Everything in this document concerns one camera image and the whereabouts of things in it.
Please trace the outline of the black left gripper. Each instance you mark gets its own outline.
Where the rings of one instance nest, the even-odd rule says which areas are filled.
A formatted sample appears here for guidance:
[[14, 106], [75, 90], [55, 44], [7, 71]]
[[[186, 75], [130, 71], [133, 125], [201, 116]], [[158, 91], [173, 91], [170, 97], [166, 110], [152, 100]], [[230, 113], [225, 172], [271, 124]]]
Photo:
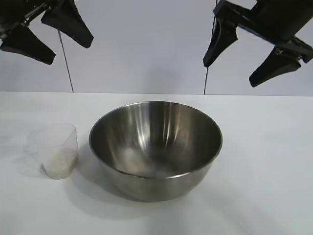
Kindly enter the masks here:
[[56, 54], [29, 29], [29, 24], [43, 12], [43, 24], [63, 32], [84, 48], [91, 46], [94, 37], [73, 0], [2, 0], [0, 49], [51, 65]]

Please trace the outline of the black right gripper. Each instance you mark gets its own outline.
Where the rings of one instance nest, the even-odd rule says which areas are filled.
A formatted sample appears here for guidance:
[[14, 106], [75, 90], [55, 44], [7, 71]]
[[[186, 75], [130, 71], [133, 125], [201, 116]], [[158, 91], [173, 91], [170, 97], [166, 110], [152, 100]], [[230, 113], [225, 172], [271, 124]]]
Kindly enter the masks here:
[[276, 46], [249, 77], [252, 87], [298, 70], [300, 59], [308, 63], [313, 58], [312, 47], [296, 37], [313, 17], [311, 0], [259, 0], [251, 9], [221, 0], [213, 12], [217, 21], [203, 58], [206, 68], [238, 40], [237, 27]]

